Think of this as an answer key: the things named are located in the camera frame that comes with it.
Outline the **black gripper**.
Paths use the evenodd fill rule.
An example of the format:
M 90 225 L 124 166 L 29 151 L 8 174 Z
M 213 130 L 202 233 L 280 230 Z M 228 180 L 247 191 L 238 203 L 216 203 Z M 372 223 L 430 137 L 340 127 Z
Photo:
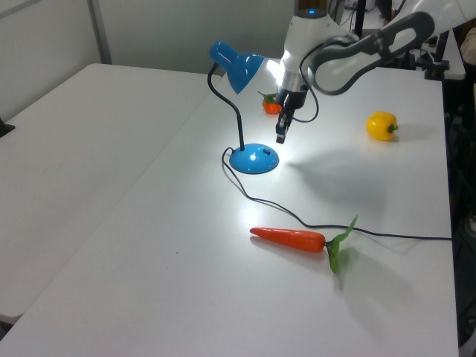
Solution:
M 277 87 L 276 101 L 283 108 L 278 116 L 275 127 L 277 143 L 283 144 L 285 142 L 287 129 L 289 129 L 292 124 L 295 110 L 304 106 L 308 90 L 309 87 L 306 85 L 301 86 L 296 91 L 291 91 L 281 86 Z

